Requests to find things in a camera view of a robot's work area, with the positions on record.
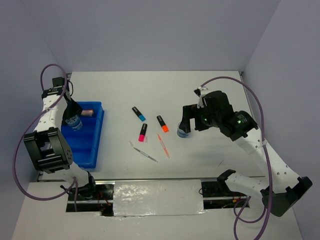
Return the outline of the pink pen bundle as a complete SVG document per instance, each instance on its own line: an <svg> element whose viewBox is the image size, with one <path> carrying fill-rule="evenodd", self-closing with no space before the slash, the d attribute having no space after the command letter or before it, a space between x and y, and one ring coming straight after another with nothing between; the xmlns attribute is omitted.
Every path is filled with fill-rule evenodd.
<svg viewBox="0 0 320 240"><path fill-rule="evenodd" d="M94 113L93 109L83 109L80 115L82 117L93 117Z"/></svg>

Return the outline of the blue white round jar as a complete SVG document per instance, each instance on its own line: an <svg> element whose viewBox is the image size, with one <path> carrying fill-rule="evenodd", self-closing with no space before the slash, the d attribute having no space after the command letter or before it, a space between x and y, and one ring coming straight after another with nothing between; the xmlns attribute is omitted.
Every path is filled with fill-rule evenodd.
<svg viewBox="0 0 320 240"><path fill-rule="evenodd" d="M73 131L79 131L83 126L83 123L78 115L74 115L71 118L66 119L65 122Z"/></svg>

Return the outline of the blue-capped black highlighter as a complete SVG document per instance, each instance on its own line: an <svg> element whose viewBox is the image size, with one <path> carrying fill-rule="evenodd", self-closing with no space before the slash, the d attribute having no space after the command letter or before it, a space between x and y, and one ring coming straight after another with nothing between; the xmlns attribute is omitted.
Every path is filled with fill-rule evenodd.
<svg viewBox="0 0 320 240"><path fill-rule="evenodd" d="M145 116L138 110L137 107L132 107L133 112L135 113L135 115L142 121L144 122L146 120Z"/></svg>

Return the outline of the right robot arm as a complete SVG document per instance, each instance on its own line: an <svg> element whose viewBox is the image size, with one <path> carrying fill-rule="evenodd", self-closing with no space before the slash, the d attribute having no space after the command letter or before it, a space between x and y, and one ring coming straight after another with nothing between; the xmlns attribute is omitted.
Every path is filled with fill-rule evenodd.
<svg viewBox="0 0 320 240"><path fill-rule="evenodd" d="M196 131L218 128L220 132L236 143L269 180L256 180L228 169L218 176L217 190L223 196L232 192L243 193L260 199L271 214L281 217L313 185L307 176L299 176L276 153L271 145L262 139L262 129L246 111L234 111L227 95L198 87L194 93L199 97L197 104L182 108L182 119L177 135L186 138L191 132L190 120L195 122Z"/></svg>

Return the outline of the orange clear pen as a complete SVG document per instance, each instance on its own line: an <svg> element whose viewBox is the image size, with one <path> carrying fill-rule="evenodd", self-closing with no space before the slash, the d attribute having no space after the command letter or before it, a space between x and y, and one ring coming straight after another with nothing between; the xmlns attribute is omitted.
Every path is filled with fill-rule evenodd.
<svg viewBox="0 0 320 240"><path fill-rule="evenodd" d="M162 146L167 158L169 159L170 158L169 152L168 152L168 150L167 150L167 148L166 148L161 136L159 134L157 134L157 137L158 137L158 140L159 140L159 142L160 142L160 144L161 144L161 146Z"/></svg>

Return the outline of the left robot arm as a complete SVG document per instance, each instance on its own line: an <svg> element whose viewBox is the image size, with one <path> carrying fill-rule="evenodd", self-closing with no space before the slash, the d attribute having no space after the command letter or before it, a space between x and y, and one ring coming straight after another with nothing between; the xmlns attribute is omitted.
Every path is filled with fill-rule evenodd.
<svg viewBox="0 0 320 240"><path fill-rule="evenodd" d="M63 77L52 80L53 86L43 91L41 98L44 114L35 129L23 137L23 142L37 171L56 175L68 183L77 180L76 196L91 200L98 187L93 176L74 162L71 147L61 132L62 125L80 130L82 107L71 98L68 82Z"/></svg>

